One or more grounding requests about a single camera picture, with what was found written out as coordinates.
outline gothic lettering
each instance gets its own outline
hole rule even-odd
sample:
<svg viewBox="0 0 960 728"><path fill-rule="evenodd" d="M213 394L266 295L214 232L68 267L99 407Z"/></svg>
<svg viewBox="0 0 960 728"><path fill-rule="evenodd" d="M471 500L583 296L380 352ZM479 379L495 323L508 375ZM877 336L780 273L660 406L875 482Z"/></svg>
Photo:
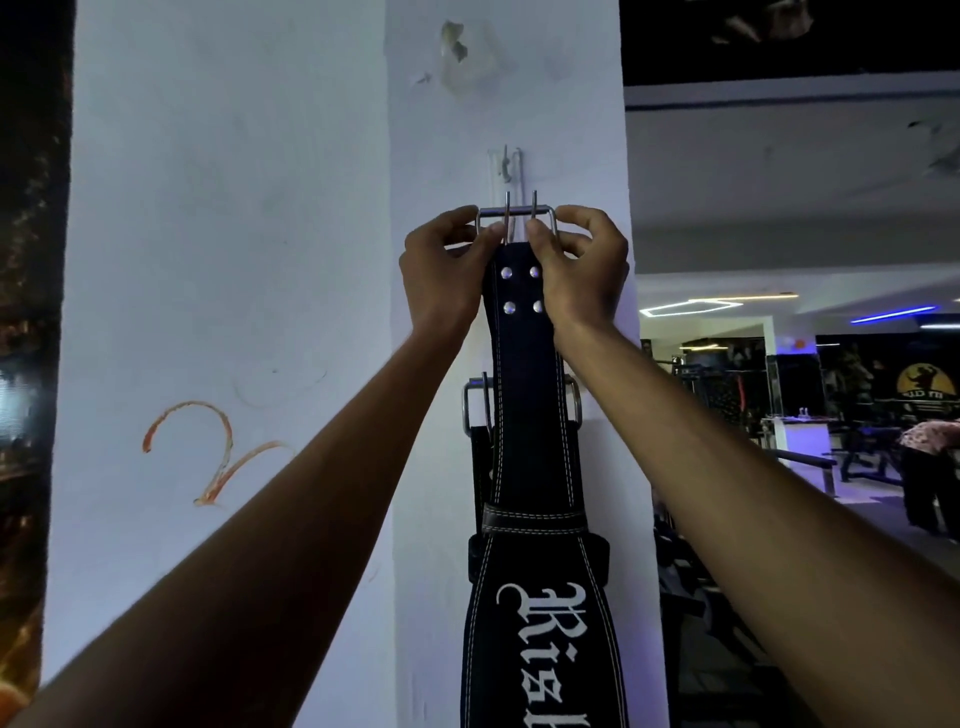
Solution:
<svg viewBox="0 0 960 728"><path fill-rule="evenodd" d="M533 728L535 725L545 725L548 726L548 728L557 728L559 725L589 726L586 713L581 716L535 716L530 712L529 708L527 709L527 715L523 719L523 724L527 726L527 728Z"/></svg>
<svg viewBox="0 0 960 728"><path fill-rule="evenodd" d="M520 672L523 673L523 691L527 693L528 703L542 703L547 695L558 703L564 702L560 697L560 680L552 669L542 669L537 677L525 669Z"/></svg>
<svg viewBox="0 0 960 728"><path fill-rule="evenodd" d="M530 624L520 630L520 638L524 643L529 643L530 638L536 635L545 635L553 629L559 629L570 639L580 637L587 631L587 626L580 617L586 610L576 609L587 598L587 590L579 584L567 582L568 586L573 587L574 595L570 597L557 596L552 589L544 589L546 596L531 597L526 590L518 584L504 584L496 592L496 603L500 603L500 594L505 589L516 589L520 595L520 606L516 612L523 617L523 621ZM548 619L538 623L531 624L530 617L543 615Z"/></svg>

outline metal buckle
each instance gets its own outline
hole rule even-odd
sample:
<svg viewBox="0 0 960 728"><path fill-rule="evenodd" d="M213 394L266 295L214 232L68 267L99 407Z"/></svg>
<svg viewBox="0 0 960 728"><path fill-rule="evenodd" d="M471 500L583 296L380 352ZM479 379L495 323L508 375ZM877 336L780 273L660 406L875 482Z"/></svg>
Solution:
<svg viewBox="0 0 960 728"><path fill-rule="evenodd" d="M554 237L557 236L557 212L550 205L538 205L537 204L537 190L534 190L534 200L532 205L523 205L519 207L510 207L510 190L507 190L506 200L503 207L481 207L477 210L477 219L476 219L476 228L477 232L480 231L480 221L485 217L502 217L503 226L507 233L510 231L510 218L511 217L529 217L531 220L537 218L538 215L549 215L550 216L550 229L553 231ZM509 239L509 234L504 234L503 240L504 244Z"/></svg>
<svg viewBox="0 0 960 728"><path fill-rule="evenodd" d="M471 389L482 389L484 414L487 417L487 433L491 436L492 443L492 430L495 423L491 421L490 396L488 393L491 387L493 387L495 384L496 379L492 376L487 376L487 373L484 372L483 376L469 379L464 385L463 404L461 406L461 411L464 418L464 434L468 437L470 436L470 402L468 393ZM573 389L573 422L576 423L577 429L579 430L580 425L584 423L584 405L580 399L580 384L578 384L577 380L570 375L564 375L564 384Z"/></svg>

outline orange scribble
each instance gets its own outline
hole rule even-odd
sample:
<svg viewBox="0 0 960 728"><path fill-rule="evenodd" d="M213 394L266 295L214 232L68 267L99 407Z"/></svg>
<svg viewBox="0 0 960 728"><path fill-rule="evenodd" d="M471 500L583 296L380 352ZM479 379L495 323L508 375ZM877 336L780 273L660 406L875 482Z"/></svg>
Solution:
<svg viewBox="0 0 960 728"><path fill-rule="evenodd" d="M227 414L222 409L210 404L207 401L187 400L179 402L178 404L174 404L172 407L167 407L165 410L163 410L163 413L157 417L156 420L154 420L154 423L150 425L150 428L147 430L147 434L143 436L143 451L150 452L153 449L156 429L160 427L160 424L164 420L166 420L178 409L183 409L184 407L190 406L206 407L207 409L212 409L214 412L216 412L217 416L220 418L220 423L224 426L224 434L226 435L226 441L224 443L224 456L220 461L220 466L213 474L213 477L210 478L210 482L204 489L203 494L193 501L196 505L213 505L216 502L217 496L220 495L220 492L224 489L224 486L227 485L228 481L234 475L236 475L236 472L253 460L254 457L259 455L261 452L268 449L289 447L285 443L281 443L278 440L272 440L269 443L264 443L263 445L252 449L231 466L230 456L233 453L233 428L230 426L229 417L227 417Z"/></svg>
<svg viewBox="0 0 960 728"><path fill-rule="evenodd" d="M288 447L289 446L286 443L281 443L279 440L271 440L269 443L264 443L263 445L253 448L250 452L233 463L228 471L217 478L216 482L210 483L210 485L208 485L204 491L204 494L193 502L196 505L212 505L216 501L217 496L220 495L220 491L222 491L224 486L227 485L227 482L236 474L238 470L253 460L254 457L268 449Z"/></svg>
<svg viewBox="0 0 960 728"><path fill-rule="evenodd" d="M212 409L214 412L216 412L217 416L220 417L220 422L224 426L224 433L227 436L224 444L224 457L220 461L220 467L217 468L217 472L214 473L213 477L210 479L210 484L206 486L206 489L210 490L216 486L217 481L220 479L220 475L224 470L227 469L227 465L230 464L230 454L233 452L233 428L230 426L229 417L227 417L227 414L219 407L216 407L213 404L210 404L210 402L203 400L187 400L178 404L174 404L172 407L167 407L165 410L163 410L163 413L157 417L156 420L154 420L154 423L150 425L150 429L147 430L147 434L143 436L143 451L150 452L150 450L153 449L154 433L156 433L156 429L160 427L160 423L166 420L178 409L191 406L206 407L207 409Z"/></svg>

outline belt strap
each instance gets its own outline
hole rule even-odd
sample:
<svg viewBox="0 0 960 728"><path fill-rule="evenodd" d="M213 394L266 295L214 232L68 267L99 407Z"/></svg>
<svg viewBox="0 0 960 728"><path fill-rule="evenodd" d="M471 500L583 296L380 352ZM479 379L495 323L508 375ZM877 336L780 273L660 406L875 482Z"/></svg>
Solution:
<svg viewBox="0 0 960 728"><path fill-rule="evenodd" d="M542 300L530 245L501 245L484 278L492 422L470 427L465 406L477 531L461 725L627 728L602 590L610 547L588 532L577 425Z"/></svg>

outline ceiling light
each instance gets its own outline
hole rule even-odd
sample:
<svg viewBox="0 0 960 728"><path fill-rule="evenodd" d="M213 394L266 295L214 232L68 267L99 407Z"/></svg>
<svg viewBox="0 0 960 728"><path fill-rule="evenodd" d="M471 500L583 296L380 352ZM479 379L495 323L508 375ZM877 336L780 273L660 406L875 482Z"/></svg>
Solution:
<svg viewBox="0 0 960 728"><path fill-rule="evenodd" d="M903 311L890 311L890 313L878 313L876 316L867 316L862 319L853 319L851 324L870 324L873 321L884 321L886 319L898 319L902 316L911 316L915 313L924 313L925 311L932 311L937 306L935 305L925 305L920 308L907 308Z"/></svg>
<svg viewBox="0 0 960 728"><path fill-rule="evenodd" d="M798 299L797 293L761 293L755 296L716 296L716 301L774 301L776 299Z"/></svg>
<svg viewBox="0 0 960 728"><path fill-rule="evenodd" d="M719 344L708 344L703 347L680 347L682 352L725 352L729 347L722 347Z"/></svg>
<svg viewBox="0 0 960 728"><path fill-rule="evenodd" d="M692 303L704 303L712 306L712 308L697 308L692 311L674 311L673 313L656 313L657 311L665 311L670 308L679 308L683 305L691 305ZM689 299L682 303L668 303L667 305L655 305L652 308L641 308L640 313L649 319L657 319L663 316L692 316L698 313L712 313L713 311L722 311L725 308L735 308L739 305L743 305L743 303L722 301L719 299Z"/></svg>

